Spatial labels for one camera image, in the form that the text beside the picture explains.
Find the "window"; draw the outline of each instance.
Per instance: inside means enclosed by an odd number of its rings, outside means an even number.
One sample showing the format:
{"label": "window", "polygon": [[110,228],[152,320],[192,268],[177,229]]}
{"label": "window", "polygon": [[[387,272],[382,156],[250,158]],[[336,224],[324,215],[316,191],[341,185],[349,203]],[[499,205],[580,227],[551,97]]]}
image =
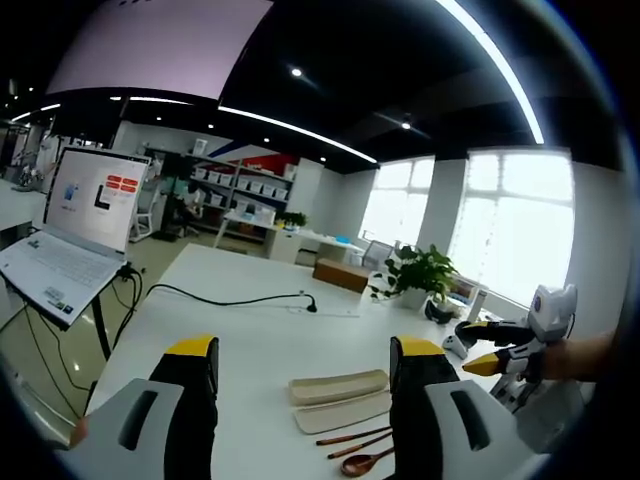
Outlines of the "window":
{"label": "window", "polygon": [[564,286],[573,243],[568,153],[472,154],[449,256],[462,275],[522,305]]}
{"label": "window", "polygon": [[433,158],[380,167],[360,227],[360,238],[415,245],[433,177]]}

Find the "table leg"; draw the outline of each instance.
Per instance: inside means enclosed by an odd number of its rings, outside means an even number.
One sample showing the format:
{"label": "table leg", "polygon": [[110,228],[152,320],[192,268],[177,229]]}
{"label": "table leg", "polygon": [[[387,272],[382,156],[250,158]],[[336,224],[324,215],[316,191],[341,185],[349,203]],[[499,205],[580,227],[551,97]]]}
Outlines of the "table leg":
{"label": "table leg", "polygon": [[100,295],[96,296],[96,298],[91,301],[91,309],[93,310],[93,320],[96,324],[96,331],[98,332],[98,339],[100,340],[102,353],[104,354],[104,358],[109,360],[109,357],[111,356],[111,347],[109,346],[109,339],[107,338],[107,330],[104,327]]}
{"label": "table leg", "polygon": [[229,225],[229,220],[225,219],[222,221],[222,225],[220,225],[220,230],[218,230],[218,235],[216,235],[216,239],[213,242],[213,248],[218,248],[220,244],[220,240],[224,236],[224,233],[227,231],[227,225]]}

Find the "black ceiling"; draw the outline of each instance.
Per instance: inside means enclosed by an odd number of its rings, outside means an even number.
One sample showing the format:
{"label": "black ceiling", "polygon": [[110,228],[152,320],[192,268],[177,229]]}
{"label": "black ceiling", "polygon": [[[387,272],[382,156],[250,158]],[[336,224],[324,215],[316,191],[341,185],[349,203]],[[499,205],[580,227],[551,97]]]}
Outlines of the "black ceiling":
{"label": "black ceiling", "polygon": [[[546,143],[571,147],[578,161],[615,167],[613,122],[548,28],[518,1],[458,2],[508,59],[529,95]],[[3,27],[16,33],[5,42],[3,64],[9,68],[2,78],[18,80],[20,98],[13,100],[3,88],[0,118],[59,100],[67,114],[72,111],[86,124],[113,128],[120,108],[108,97],[118,91],[43,98],[73,35],[100,1],[13,3]],[[583,27],[584,36],[598,22],[585,14],[587,4],[578,3],[564,2],[561,8],[571,15],[570,21],[577,19],[574,23]],[[616,64],[611,65],[608,73],[616,77]],[[291,76],[294,66],[303,70],[302,78]],[[375,168],[319,140],[218,112],[216,101],[147,93],[194,105],[137,103],[126,110],[125,118],[157,123],[155,118],[161,116],[164,126],[257,145],[269,137],[269,148],[316,161],[324,156],[327,166],[341,173]],[[5,103],[9,108],[2,108]],[[247,44],[221,103],[313,131],[381,162],[433,153],[455,156],[473,147],[534,144],[514,95],[489,56],[433,0],[278,0]],[[629,110],[633,123],[635,109]],[[412,129],[403,130],[403,121],[410,121]],[[208,124],[215,129],[209,130]]]}

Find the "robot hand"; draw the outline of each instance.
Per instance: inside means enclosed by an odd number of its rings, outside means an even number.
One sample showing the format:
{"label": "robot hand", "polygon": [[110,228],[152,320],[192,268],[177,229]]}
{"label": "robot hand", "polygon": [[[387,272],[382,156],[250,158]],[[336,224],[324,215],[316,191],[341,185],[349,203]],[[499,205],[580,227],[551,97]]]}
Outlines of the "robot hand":
{"label": "robot hand", "polygon": [[529,313],[518,321],[476,322],[462,326],[456,333],[466,343],[490,340],[497,346],[515,346],[483,355],[463,369],[489,377],[497,373],[523,373],[528,378],[541,375],[542,353],[548,345],[565,337],[573,328],[578,291],[574,285],[563,290],[539,286]]}

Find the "light strip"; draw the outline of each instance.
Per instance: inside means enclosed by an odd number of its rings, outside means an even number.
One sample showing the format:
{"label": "light strip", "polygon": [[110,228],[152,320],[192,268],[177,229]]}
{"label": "light strip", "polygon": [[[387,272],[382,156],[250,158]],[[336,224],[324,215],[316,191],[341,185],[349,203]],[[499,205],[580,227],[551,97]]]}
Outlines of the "light strip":
{"label": "light strip", "polygon": [[186,102],[178,102],[177,100],[167,100],[166,98],[154,97],[131,97],[132,102],[157,102],[157,103],[177,103],[179,105],[191,105]]}
{"label": "light strip", "polygon": [[47,110],[53,110],[54,108],[60,108],[60,104],[56,103],[55,105],[49,105],[48,107],[42,107],[40,109],[41,112],[46,112]]}
{"label": "light strip", "polygon": [[24,117],[28,117],[29,115],[31,115],[31,112],[23,113],[22,115],[18,115],[16,118],[12,118],[11,121],[17,122],[18,120],[21,120]]}
{"label": "light strip", "polygon": [[221,112],[235,113],[236,115],[242,115],[243,117],[254,118],[256,120],[261,120],[263,122],[272,123],[273,125],[277,125],[279,127],[288,128],[289,130],[293,130],[294,132],[302,133],[303,135],[308,135],[309,137],[313,137],[316,140],[320,140],[322,142],[328,143],[329,145],[333,145],[334,147],[341,148],[346,152],[353,153],[354,155],[357,155],[360,158],[364,158],[368,162],[378,163],[378,161],[375,158],[371,158],[369,155],[365,155],[364,153],[354,150],[351,147],[347,147],[342,143],[338,143],[335,140],[331,140],[330,138],[323,137],[322,135],[318,135],[317,133],[310,132],[309,130],[296,127],[295,125],[290,125],[288,123],[281,122],[280,120],[274,120],[273,118],[263,117],[262,115],[257,115],[251,112],[245,112],[243,110],[236,110],[235,108],[223,107],[222,105],[218,107],[218,110],[220,110]]}
{"label": "light strip", "polygon": [[518,77],[516,77],[511,65],[509,65],[507,59],[504,58],[502,52],[498,49],[496,44],[493,43],[493,40],[491,40],[487,32],[482,29],[478,22],[476,22],[476,20],[455,0],[435,1],[455,17],[455,19],[458,20],[464,28],[466,28],[469,33],[475,37],[480,46],[489,54],[491,60],[493,60],[493,63],[498,67],[498,70],[500,70],[500,73],[509,84],[509,87],[511,87],[513,94],[516,96],[516,100],[520,104],[520,108],[522,108],[522,112],[529,123],[529,128],[531,129],[533,138],[537,144],[542,145],[544,143],[544,137],[542,136],[542,130],[538,124],[538,119],[533,111],[531,102],[529,102],[529,98],[527,98],[527,94],[524,93],[524,89],[522,88],[522,85],[520,85]]}

